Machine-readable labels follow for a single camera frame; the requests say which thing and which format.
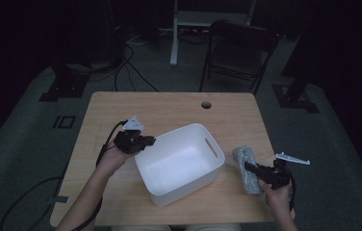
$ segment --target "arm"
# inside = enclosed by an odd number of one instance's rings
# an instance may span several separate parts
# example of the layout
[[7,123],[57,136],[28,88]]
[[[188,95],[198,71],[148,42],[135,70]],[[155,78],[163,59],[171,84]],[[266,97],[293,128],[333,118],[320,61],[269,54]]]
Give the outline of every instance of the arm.
[[271,207],[271,213],[280,230],[297,231],[289,209],[289,191],[292,183],[275,191],[263,180],[259,180],[259,185],[266,194],[266,204]]
[[[134,155],[121,152],[118,148],[108,149],[100,160],[85,187],[70,207],[57,230],[72,230],[91,217],[106,189],[109,178]],[[93,230],[94,221],[83,230]]]

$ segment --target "white plastic bin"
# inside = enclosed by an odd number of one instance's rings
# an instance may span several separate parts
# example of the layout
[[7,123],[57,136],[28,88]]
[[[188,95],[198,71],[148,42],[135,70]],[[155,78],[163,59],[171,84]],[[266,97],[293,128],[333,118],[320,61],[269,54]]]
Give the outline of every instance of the white plastic bin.
[[166,206],[213,182],[225,156],[208,130],[194,123],[157,137],[135,159],[153,203]]

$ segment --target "person's right arm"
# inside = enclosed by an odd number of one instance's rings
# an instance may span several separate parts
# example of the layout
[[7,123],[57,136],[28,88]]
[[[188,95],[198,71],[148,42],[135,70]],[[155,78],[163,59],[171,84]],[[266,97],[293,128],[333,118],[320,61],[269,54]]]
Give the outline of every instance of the person's right arm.
[[259,180],[259,186],[266,194],[266,204],[271,208],[271,213],[282,231],[297,231],[295,222],[290,213],[290,196],[289,192],[292,187],[290,183],[287,186],[281,187],[277,190],[272,190],[268,184]]

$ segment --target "white bracket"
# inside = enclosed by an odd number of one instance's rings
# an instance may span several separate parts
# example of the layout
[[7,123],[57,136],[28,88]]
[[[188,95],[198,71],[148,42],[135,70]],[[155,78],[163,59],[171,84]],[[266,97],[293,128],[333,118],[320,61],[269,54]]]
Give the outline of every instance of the white bracket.
[[124,130],[142,130],[144,126],[137,120],[135,116],[130,118],[124,125]]
[[274,156],[275,156],[277,159],[280,159],[280,160],[285,160],[285,161],[288,161],[288,162],[294,162],[294,163],[304,164],[304,165],[308,165],[308,166],[310,165],[310,161],[303,161],[303,160],[301,160],[301,159],[288,156],[288,155],[284,154],[284,152],[282,152],[282,153],[280,153],[280,154],[275,154]]

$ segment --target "table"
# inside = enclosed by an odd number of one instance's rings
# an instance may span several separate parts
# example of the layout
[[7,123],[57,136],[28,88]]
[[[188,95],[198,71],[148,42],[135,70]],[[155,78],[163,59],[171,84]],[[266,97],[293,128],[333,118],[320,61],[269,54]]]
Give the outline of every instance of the table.
[[[201,102],[209,101],[210,109]],[[150,200],[134,159],[110,179],[96,225],[189,224],[270,221],[263,195],[245,193],[241,173],[232,159],[235,147],[249,145],[256,161],[272,165],[272,146],[254,96],[214,92],[96,92],[66,170],[50,222],[57,226],[94,170],[102,144],[112,128],[136,116],[142,135],[159,136],[191,123],[201,123],[225,154],[225,164],[210,185],[168,206]]]
[[249,25],[253,15],[256,0],[250,1],[249,4],[250,5],[247,13],[191,12],[178,11],[178,0],[174,0],[174,14],[172,19],[173,35],[169,65],[177,66],[178,63],[178,26],[209,27],[213,22],[218,19],[227,19],[230,21]]

